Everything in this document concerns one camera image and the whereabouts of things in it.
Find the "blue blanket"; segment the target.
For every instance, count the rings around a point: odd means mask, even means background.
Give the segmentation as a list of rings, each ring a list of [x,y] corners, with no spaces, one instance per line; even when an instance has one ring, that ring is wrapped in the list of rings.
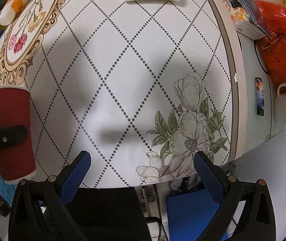
[[[17,184],[6,184],[0,175],[0,196],[9,204],[9,206],[12,206],[16,188]]]

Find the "grey smartphone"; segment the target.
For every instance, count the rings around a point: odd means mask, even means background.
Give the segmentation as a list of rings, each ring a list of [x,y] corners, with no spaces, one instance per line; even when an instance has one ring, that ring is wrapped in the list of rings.
[[[238,0],[242,9],[247,15],[247,20],[240,23],[236,30],[252,40],[259,40],[263,37],[272,39],[267,24],[253,0]]]

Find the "white diamond pattern tablecloth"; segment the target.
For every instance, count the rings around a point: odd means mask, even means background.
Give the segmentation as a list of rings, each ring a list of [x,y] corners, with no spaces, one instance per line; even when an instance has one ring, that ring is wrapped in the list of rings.
[[[30,92],[42,181],[91,154],[87,188],[194,173],[245,152],[247,98],[236,31],[221,0],[29,0],[0,37],[0,85]]]

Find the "orange and white paper cup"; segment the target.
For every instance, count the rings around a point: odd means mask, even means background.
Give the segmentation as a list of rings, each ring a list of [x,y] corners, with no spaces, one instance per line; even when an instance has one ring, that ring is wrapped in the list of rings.
[[[27,0],[7,0],[0,12],[0,30],[10,25],[15,17],[22,11]]]

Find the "red ribbed paper cup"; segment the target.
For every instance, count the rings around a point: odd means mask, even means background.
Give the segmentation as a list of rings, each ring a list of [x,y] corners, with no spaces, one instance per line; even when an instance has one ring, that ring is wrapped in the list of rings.
[[[17,125],[27,129],[26,141],[0,153],[0,175],[11,185],[36,174],[30,130],[30,92],[21,86],[0,85],[0,130]]]

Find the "orange plastic bag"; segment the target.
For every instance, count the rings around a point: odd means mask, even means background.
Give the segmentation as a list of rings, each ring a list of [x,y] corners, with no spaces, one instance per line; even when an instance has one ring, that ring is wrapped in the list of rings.
[[[271,38],[257,42],[268,75],[274,85],[286,83],[286,8],[266,1],[256,1]]]

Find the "small dark lighter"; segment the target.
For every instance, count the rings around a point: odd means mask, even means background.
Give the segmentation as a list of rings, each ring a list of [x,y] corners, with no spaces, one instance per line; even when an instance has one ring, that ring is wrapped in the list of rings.
[[[256,77],[255,85],[256,85],[256,98],[257,98],[257,115],[264,116],[265,98],[263,90],[263,80],[259,77]]]

